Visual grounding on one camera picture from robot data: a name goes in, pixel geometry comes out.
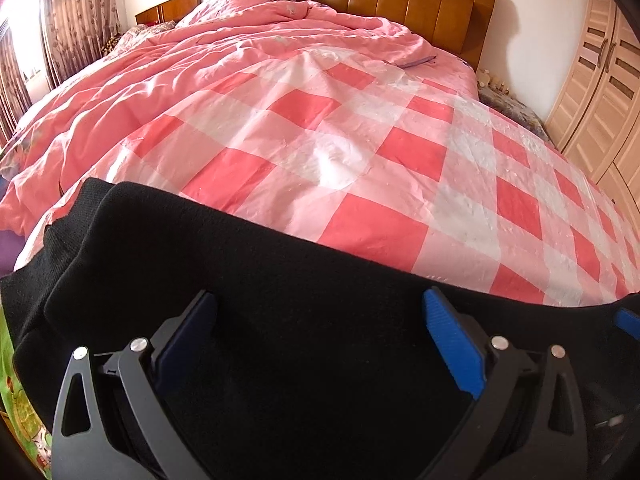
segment green patterned fabric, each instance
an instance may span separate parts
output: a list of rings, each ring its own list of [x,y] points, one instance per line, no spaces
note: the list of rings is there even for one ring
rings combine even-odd
[[[25,453],[51,478],[51,435],[44,427],[24,392],[13,366],[14,345],[9,337],[0,299],[0,397],[12,430]]]

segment purple fabric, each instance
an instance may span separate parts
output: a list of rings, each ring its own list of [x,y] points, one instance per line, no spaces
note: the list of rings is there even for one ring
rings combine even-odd
[[[6,193],[9,182],[0,177],[0,198]],[[15,261],[26,240],[13,231],[0,231],[0,278],[14,272]]]

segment brown curtain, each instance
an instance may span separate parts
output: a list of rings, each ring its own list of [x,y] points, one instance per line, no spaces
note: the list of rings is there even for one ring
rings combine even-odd
[[[14,134],[16,124],[31,106],[22,72],[15,58],[14,38],[8,28],[0,40],[0,144]]]
[[[42,49],[49,86],[55,88],[102,57],[120,24],[116,0],[40,0]]]

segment bed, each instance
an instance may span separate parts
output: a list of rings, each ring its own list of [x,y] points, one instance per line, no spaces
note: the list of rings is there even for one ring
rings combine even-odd
[[[615,206],[478,101],[494,2],[198,4],[20,121],[0,160],[0,230],[21,240],[14,267],[93,176],[529,303],[602,304],[639,290],[638,234]],[[50,474],[13,351],[0,316],[2,399]]]

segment wardrobe door handle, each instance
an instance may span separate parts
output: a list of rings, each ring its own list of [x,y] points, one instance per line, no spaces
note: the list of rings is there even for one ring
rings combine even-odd
[[[600,53],[598,54],[598,68],[602,68],[602,54],[607,49],[607,45],[609,44],[609,38],[605,38],[602,42],[602,46],[600,47]]]
[[[613,55],[613,51],[616,49],[617,45],[618,45],[617,43],[611,43],[611,46],[609,47],[609,53],[607,54],[607,60],[604,63],[604,70],[607,72],[607,74],[609,73],[609,67],[611,65],[611,56]]]

